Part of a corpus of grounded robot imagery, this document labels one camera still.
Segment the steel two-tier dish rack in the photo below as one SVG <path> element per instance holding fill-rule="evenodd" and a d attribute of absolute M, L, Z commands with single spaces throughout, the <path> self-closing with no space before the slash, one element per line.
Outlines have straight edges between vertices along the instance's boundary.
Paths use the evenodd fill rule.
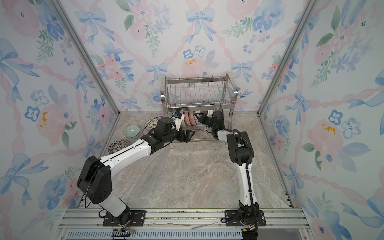
<path fill-rule="evenodd" d="M 219 110 L 224 113 L 227 129 L 233 127 L 233 113 L 239 88 L 232 74 L 187 78 L 162 77 L 161 103 L 166 117 L 174 112 L 208 113 Z"/>

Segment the green geometric pattern bowl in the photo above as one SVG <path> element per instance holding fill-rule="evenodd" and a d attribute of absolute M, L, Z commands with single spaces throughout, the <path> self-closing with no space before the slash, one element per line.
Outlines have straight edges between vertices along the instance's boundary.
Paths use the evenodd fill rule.
<path fill-rule="evenodd" d="M 198 118 L 195 115 L 195 112 L 194 112 L 193 117 L 194 117 L 194 120 L 195 120 L 195 123 L 196 123 L 195 126 L 198 126 L 199 125 L 199 121 L 198 121 Z"/>

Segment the maroon patterned white bowl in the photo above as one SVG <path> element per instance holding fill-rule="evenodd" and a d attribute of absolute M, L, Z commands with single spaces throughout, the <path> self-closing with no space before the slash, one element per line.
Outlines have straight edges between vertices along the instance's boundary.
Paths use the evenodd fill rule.
<path fill-rule="evenodd" d="M 155 129 L 158 124 L 158 119 L 152 119 L 148 120 L 145 124 L 145 130 L 150 131 L 152 129 Z"/>

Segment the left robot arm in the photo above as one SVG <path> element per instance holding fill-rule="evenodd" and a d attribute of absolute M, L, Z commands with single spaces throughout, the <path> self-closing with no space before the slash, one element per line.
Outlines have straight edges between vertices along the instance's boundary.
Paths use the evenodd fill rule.
<path fill-rule="evenodd" d="M 178 119 L 161 117 L 155 128 L 130 146 L 101 158 L 90 156 L 80 173 L 77 187 L 87 200 L 112 215 L 114 223 L 127 226 L 132 219 L 131 210 L 114 192 L 112 178 L 130 164 L 154 154 L 174 141 L 188 143 L 195 132 L 183 130 L 180 123 Z"/>

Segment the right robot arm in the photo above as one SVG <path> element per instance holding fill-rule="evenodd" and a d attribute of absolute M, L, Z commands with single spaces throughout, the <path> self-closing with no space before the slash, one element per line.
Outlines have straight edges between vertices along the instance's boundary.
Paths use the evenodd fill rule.
<path fill-rule="evenodd" d="M 227 143 L 230 160 L 237 165 L 240 185 L 239 221 L 248 229 L 256 231 L 260 207 L 252 179 L 254 150 L 248 133 L 227 129 L 224 124 L 224 113 L 219 110 L 214 110 L 210 116 L 206 113 L 195 113 L 195 117 L 199 123 L 211 129 L 216 140 Z"/>

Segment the mint green bowl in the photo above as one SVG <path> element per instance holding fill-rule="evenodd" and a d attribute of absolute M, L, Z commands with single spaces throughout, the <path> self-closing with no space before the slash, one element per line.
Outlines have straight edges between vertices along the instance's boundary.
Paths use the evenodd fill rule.
<path fill-rule="evenodd" d="M 124 137 L 126 137 L 128 139 L 132 139 L 132 138 L 135 138 L 136 136 L 138 136 L 140 132 L 141 132 L 141 129 L 139 126 L 130 125 L 124 129 L 123 135 L 124 135 Z"/>

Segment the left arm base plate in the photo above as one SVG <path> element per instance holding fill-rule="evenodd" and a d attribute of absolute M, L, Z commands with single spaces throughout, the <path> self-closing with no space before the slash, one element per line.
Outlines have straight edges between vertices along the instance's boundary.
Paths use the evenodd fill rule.
<path fill-rule="evenodd" d="M 102 218 L 104 227 L 142 227 L 146 216 L 145 210 L 124 211 L 119 217 L 106 212 Z"/>

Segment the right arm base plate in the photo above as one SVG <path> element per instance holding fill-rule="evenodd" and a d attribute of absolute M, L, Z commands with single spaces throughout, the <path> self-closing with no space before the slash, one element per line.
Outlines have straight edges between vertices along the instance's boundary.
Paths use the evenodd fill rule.
<path fill-rule="evenodd" d="M 221 219 L 221 223 L 227 227 L 251 227 L 255 224 L 255 218 L 251 218 L 251 222 L 248 223 L 246 220 L 241 220 L 238 210 L 225 210 L 225 216 Z M 267 226 L 266 217 L 262 210 L 260 210 L 260 214 L 257 216 L 257 226 Z"/>

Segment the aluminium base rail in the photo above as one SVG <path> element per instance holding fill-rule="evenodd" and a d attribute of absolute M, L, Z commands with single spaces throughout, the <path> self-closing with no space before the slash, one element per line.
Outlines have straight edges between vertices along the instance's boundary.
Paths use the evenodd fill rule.
<path fill-rule="evenodd" d="M 68 209 L 55 240 L 313 240 L 301 209 L 263 209 L 256 231 L 221 223 L 224 209 L 146 209 L 142 227 L 104 227 L 102 209 Z"/>

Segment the right aluminium frame post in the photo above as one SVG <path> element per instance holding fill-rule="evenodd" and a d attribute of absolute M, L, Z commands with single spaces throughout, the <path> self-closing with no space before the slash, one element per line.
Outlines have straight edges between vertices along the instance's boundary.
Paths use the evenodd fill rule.
<path fill-rule="evenodd" d="M 276 73 L 275 73 L 275 75 L 271 81 L 271 84 L 269 85 L 267 92 L 263 98 L 263 102 L 260 105 L 259 110 L 257 111 L 258 117 L 260 117 L 263 114 L 263 112 L 267 109 L 268 102 L 269 102 L 271 96 L 273 95 L 275 87 L 279 83 L 280 77 L 283 75 L 283 72 L 284 72 L 286 66 L 288 65 L 294 51 L 296 50 L 296 47 L 298 45 L 298 41 L 301 38 L 301 36 L 303 35 L 305 28 L 308 26 L 308 23 L 310 21 L 310 18 L 313 15 L 313 12 L 316 8 L 317 3 L 318 3 L 318 1 L 316 1 L 316 0 L 310 0 L 310 1 L 308 1 L 306 7 L 304 8 L 304 11 L 303 11 L 301 18 L 300 18 L 300 21 L 299 21 L 299 24 L 295 28 L 295 31 L 294 31 L 292 38 L 291 38 L 291 41 L 287 45 L 287 48 L 286 48 L 286 50 L 282 56 L 282 61 L 279 65 L 279 67 L 277 68 L 277 71 L 276 71 Z"/>

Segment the aluminium frame post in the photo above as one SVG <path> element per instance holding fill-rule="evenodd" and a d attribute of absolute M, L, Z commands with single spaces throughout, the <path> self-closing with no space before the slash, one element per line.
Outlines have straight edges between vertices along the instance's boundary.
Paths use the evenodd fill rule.
<path fill-rule="evenodd" d="M 112 111 L 118 116 L 120 111 L 117 108 L 111 94 L 109 93 L 107 86 L 101 79 L 96 66 L 94 65 L 91 56 L 85 48 L 85 45 L 82 43 L 79 34 L 77 33 L 73 23 L 71 22 L 68 14 L 66 13 L 63 5 L 60 1 L 48 1 L 48 4 L 52 8 L 53 12 L 56 14 L 61 24 L 63 24 L 64 29 L 67 31 L 72 41 L 74 42 L 75 48 L 78 54 L 81 56 L 81 60 L 85 64 L 86 68 L 90 72 L 97 86 L 99 87 L 101 93 L 106 98 L 107 103 L 112 107 Z"/>
<path fill-rule="evenodd" d="M 301 18 L 300 18 L 300 21 L 299 21 L 299 24 L 295 28 L 295 31 L 294 31 L 292 38 L 291 38 L 291 41 L 287 45 L 287 48 L 286 48 L 286 50 L 282 56 L 282 61 L 279 65 L 279 67 L 277 68 L 277 71 L 276 71 L 276 73 L 275 73 L 275 75 L 271 81 L 271 84 L 269 85 L 267 92 L 263 98 L 263 102 L 260 105 L 259 110 L 257 111 L 258 117 L 260 117 L 263 114 L 263 112 L 267 109 L 268 102 L 269 102 L 271 96 L 273 95 L 275 87 L 279 83 L 280 77 L 283 75 L 283 72 L 284 72 L 286 66 L 288 65 L 294 51 L 296 50 L 296 47 L 298 45 L 298 41 L 301 38 L 301 36 L 303 35 L 305 28 L 308 26 L 308 23 L 310 21 L 310 18 L 313 15 L 313 12 L 316 8 L 317 3 L 318 3 L 318 1 L 316 1 L 316 0 L 310 0 L 310 1 L 308 1 L 306 7 L 304 8 L 304 11 L 303 11 Z"/>

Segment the left aluminium frame post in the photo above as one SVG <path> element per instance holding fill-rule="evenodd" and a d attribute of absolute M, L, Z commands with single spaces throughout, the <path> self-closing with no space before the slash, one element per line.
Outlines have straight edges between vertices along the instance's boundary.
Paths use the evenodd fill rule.
<path fill-rule="evenodd" d="M 82 43 L 79 34 L 77 33 L 73 23 L 71 22 L 68 14 L 66 13 L 63 5 L 60 1 L 48 1 L 48 4 L 52 8 L 53 12 L 56 14 L 61 24 L 63 24 L 64 29 L 67 31 L 72 41 L 74 42 L 75 48 L 78 54 L 81 56 L 81 60 L 85 64 L 86 68 L 90 72 L 97 86 L 99 87 L 101 93 L 106 98 L 107 103 L 112 107 L 112 111 L 118 116 L 120 111 L 117 108 L 111 94 L 109 93 L 107 86 L 101 79 L 96 66 L 94 65 L 91 56 L 85 48 L 85 45 Z"/>

